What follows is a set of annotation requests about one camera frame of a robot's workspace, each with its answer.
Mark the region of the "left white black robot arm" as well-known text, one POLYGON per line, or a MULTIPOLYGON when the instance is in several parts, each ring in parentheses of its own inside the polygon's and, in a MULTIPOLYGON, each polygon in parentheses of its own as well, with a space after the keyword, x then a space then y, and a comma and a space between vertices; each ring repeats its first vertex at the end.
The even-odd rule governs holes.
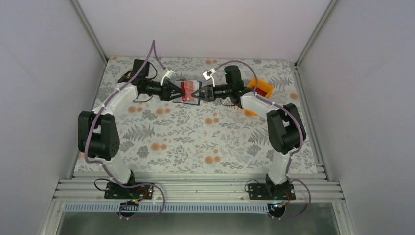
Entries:
POLYGON ((118 184, 117 192, 123 198, 136 193, 133 172, 120 157, 120 138, 116 120, 127 106, 141 94, 158 96, 161 101, 172 101, 184 95, 181 87, 169 81, 172 71, 168 70, 161 82, 149 78, 152 63, 136 59, 133 68, 117 82, 115 91, 91 111, 82 111, 78 116, 78 149, 87 163, 101 165, 118 184))

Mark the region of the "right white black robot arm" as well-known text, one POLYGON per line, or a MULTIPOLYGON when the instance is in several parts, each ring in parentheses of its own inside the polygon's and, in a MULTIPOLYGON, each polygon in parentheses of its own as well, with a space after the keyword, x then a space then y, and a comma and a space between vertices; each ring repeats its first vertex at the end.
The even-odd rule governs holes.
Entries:
POLYGON ((224 75, 225 84, 205 85, 191 95, 206 102, 229 98, 233 105, 266 120, 269 142, 275 153, 266 176, 265 193, 270 199, 278 199, 284 193, 283 185, 290 182, 292 156, 300 151, 306 137, 297 107, 292 103, 273 103, 261 96, 256 88, 246 87, 236 65, 226 66, 224 75))

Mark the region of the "red VIP card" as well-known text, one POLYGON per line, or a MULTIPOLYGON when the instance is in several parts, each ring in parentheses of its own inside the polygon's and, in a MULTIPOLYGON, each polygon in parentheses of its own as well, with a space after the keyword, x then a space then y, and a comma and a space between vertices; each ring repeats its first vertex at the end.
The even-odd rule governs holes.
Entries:
POLYGON ((191 96, 191 94, 196 91, 197 89, 199 89, 199 82, 196 80, 186 80, 186 81, 181 81, 180 82, 180 86, 182 88, 182 90, 185 93, 185 96, 183 96, 182 101, 183 102, 191 102, 194 101, 195 98, 193 98, 191 96))

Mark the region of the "black card holder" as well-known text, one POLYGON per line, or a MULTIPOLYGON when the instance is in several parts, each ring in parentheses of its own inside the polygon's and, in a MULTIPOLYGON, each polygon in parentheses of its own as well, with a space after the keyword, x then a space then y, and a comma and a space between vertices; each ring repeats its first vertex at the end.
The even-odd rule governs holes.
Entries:
POLYGON ((196 106, 200 105, 200 100, 194 98, 191 94, 201 88, 202 82, 196 80, 177 80, 174 82, 174 84, 181 88, 181 91, 184 92, 184 95, 174 99, 172 101, 173 103, 196 106))

